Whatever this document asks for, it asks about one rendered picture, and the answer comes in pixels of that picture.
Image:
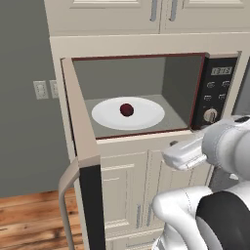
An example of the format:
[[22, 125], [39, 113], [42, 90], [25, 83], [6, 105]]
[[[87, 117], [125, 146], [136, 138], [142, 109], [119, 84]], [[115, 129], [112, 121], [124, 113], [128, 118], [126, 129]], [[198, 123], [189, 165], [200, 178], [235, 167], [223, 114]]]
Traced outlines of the cream base cupboard door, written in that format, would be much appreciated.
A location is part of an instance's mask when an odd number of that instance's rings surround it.
[[147, 153], [103, 157], [105, 235], [136, 229], [137, 205], [144, 203]]
[[[147, 161], [144, 226], [146, 226], [148, 205], [158, 193], [178, 188], [208, 186], [212, 173], [213, 167], [208, 163], [187, 171], [174, 170], [165, 164], [159, 150], [151, 150]], [[163, 223], [153, 215], [153, 212], [148, 228], [152, 227], [163, 227]]]

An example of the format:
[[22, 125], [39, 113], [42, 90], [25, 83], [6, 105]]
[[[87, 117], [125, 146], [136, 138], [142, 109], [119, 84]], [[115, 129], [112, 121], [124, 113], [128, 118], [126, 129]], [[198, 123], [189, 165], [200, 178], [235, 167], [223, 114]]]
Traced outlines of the cream tall cupboard frame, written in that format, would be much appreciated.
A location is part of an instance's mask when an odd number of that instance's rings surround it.
[[[76, 154], [73, 152], [73, 137], [71, 136], [69, 128], [69, 116], [66, 107], [61, 59], [193, 53], [207, 53], [209, 55], [237, 54], [238, 60], [234, 77], [231, 81], [225, 109], [221, 117], [221, 119], [223, 119], [232, 114], [246, 65], [250, 58], [250, 32], [68, 36], [53, 38], [51, 47], [59, 87], [67, 151], [71, 163]], [[102, 140], [96, 139], [96, 142], [98, 144], [101, 160], [103, 157], [139, 152], [146, 152], [148, 160], [148, 153], [151, 150], [159, 150], [162, 152], [164, 148], [170, 146], [171, 142], [182, 142], [183, 140], [187, 140], [200, 130], [174, 131]], [[73, 189], [76, 194], [82, 239], [83, 242], [85, 242], [87, 238], [85, 233], [87, 230], [83, 215], [83, 203], [80, 200], [79, 181], [75, 181], [69, 189]], [[145, 196], [146, 182], [140, 227], [127, 232], [105, 236], [105, 250], [151, 250], [154, 241], [163, 231], [164, 225], [162, 228], [148, 228], [144, 226]]]

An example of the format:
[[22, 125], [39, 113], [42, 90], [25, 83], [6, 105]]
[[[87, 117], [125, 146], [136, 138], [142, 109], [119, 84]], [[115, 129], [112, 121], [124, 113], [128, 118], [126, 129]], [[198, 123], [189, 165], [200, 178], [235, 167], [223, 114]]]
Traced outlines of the dark red round fruit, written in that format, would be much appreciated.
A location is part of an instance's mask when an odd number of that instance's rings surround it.
[[125, 117], [129, 117], [134, 113], [134, 108], [130, 104], [123, 104], [120, 107], [120, 113]]

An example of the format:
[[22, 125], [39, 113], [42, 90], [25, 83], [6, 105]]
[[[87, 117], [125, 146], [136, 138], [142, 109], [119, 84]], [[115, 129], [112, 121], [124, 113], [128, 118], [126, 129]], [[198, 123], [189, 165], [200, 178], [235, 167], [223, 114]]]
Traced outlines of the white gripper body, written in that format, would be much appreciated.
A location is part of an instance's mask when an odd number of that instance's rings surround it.
[[187, 171], [201, 165], [207, 159], [202, 152], [203, 136], [192, 136], [188, 140], [176, 142], [162, 151], [162, 157], [169, 167]]

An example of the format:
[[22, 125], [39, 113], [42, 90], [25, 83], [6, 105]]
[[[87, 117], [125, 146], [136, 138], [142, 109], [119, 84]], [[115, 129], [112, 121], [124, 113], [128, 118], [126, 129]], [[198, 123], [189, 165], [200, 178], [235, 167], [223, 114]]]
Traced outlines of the white round plate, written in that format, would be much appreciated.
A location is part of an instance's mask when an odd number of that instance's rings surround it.
[[[123, 104], [130, 104], [134, 113], [125, 117], [120, 113]], [[142, 130], [150, 128], [165, 116], [165, 111], [160, 104], [145, 98], [119, 97], [102, 101], [92, 109], [93, 119], [107, 128], [114, 130]]]

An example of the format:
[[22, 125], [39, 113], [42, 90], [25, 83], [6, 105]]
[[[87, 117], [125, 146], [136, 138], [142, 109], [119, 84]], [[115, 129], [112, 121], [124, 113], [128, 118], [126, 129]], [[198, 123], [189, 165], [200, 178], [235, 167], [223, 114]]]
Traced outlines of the white wall socket plate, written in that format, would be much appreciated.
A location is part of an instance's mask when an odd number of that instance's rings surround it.
[[34, 81], [33, 86], [37, 100], [46, 100], [49, 98], [45, 81]]
[[57, 99], [59, 97], [57, 80], [50, 80], [50, 86], [53, 99]]

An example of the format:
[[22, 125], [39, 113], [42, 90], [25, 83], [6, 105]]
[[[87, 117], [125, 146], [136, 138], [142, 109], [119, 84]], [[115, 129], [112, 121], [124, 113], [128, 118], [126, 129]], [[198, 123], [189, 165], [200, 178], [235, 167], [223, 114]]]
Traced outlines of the black and beige microwave oven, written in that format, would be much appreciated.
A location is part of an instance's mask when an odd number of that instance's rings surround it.
[[[96, 139], [200, 130], [221, 119], [237, 54], [136, 55], [72, 59]], [[142, 130], [114, 130], [97, 123], [93, 107], [119, 97], [160, 104], [165, 116]]]

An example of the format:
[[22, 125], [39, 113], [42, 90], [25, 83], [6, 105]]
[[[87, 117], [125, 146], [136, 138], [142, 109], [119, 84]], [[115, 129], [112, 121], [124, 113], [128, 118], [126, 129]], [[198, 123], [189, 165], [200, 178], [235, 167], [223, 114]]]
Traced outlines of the cream wall cupboard door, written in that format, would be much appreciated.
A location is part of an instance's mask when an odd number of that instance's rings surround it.
[[178, 0], [174, 21], [171, 5], [162, 1], [161, 33], [250, 31], [250, 0]]
[[152, 0], [44, 0], [51, 36], [157, 33], [150, 21]]

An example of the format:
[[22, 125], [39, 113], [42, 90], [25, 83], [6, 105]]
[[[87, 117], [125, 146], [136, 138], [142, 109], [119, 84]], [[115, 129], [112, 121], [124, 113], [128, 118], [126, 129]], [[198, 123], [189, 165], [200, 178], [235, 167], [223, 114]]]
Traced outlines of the beige microwave door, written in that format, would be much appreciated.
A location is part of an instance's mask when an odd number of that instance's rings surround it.
[[72, 59], [62, 59], [62, 78], [74, 158], [78, 159], [80, 172], [76, 181], [87, 230], [84, 249], [105, 250], [101, 156]]

